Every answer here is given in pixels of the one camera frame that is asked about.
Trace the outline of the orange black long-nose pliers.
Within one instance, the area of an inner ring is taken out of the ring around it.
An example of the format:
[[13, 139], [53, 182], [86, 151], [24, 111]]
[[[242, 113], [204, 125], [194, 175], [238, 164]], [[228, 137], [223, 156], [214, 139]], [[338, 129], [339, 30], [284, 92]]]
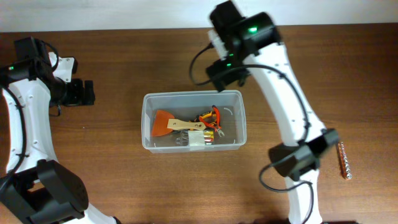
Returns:
[[202, 122], [207, 128], [216, 127], [218, 124], [217, 115], [214, 111], [197, 115], [191, 122]]

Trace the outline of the red handled small cutters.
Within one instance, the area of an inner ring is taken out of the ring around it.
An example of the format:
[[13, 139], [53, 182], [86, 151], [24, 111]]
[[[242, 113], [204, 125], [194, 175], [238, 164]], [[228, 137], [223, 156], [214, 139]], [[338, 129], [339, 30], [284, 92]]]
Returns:
[[213, 129], [220, 137], [225, 137], [221, 127], [221, 113], [219, 109], [213, 105], [212, 110], [197, 116], [207, 128]]

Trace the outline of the clear plastic storage box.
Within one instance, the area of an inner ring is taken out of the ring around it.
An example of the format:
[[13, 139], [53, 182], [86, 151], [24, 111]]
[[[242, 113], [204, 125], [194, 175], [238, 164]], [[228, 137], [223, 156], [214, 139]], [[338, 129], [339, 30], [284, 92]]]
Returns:
[[[220, 112], [220, 135], [213, 128], [172, 130], [153, 136], [156, 113], [166, 111], [174, 119], [199, 122], [199, 115]], [[243, 96], [238, 90], [149, 93], [144, 97], [141, 122], [142, 146], [152, 153], [237, 150], [247, 141]]]

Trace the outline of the orange scraper wooden handle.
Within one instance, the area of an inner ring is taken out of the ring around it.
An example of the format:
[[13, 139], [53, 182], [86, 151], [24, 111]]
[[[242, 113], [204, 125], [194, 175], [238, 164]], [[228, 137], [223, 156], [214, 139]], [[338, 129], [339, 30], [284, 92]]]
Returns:
[[155, 120], [151, 131], [152, 137], [160, 137], [170, 134], [173, 131], [192, 129], [194, 131], [203, 131], [206, 126], [203, 122], [188, 122], [176, 119], [174, 115], [165, 111], [157, 110]]

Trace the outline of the metal socket bit rail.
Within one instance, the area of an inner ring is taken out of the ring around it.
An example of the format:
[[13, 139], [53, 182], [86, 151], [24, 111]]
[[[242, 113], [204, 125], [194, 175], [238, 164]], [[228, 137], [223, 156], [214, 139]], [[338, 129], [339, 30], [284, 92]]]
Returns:
[[351, 169], [349, 166], [344, 143], [342, 141], [340, 141], [336, 145], [336, 149], [337, 149], [339, 163], [340, 163], [341, 175], [345, 180], [351, 180], [353, 178], [353, 175], [351, 173]]

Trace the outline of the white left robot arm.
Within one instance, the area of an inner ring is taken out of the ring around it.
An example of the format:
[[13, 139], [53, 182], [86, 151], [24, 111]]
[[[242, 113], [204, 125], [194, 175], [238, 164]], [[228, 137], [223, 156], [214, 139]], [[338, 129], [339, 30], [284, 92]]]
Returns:
[[83, 181], [62, 166], [50, 130], [52, 106], [92, 105], [93, 82], [73, 79], [77, 61], [50, 52], [1, 68], [10, 153], [1, 203], [22, 223], [119, 223], [95, 208]]

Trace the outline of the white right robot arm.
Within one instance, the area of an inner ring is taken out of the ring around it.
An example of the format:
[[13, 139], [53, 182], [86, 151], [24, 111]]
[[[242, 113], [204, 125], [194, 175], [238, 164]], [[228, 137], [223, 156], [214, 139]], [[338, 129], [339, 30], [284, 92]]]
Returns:
[[318, 209], [317, 180], [320, 158], [338, 142], [309, 105], [289, 64], [286, 46], [272, 19], [261, 12], [244, 17], [238, 12], [210, 14], [212, 46], [220, 56], [206, 72], [215, 88], [223, 91], [252, 76], [260, 86], [279, 126], [282, 143], [269, 150], [273, 167], [285, 179], [290, 223], [322, 223]]

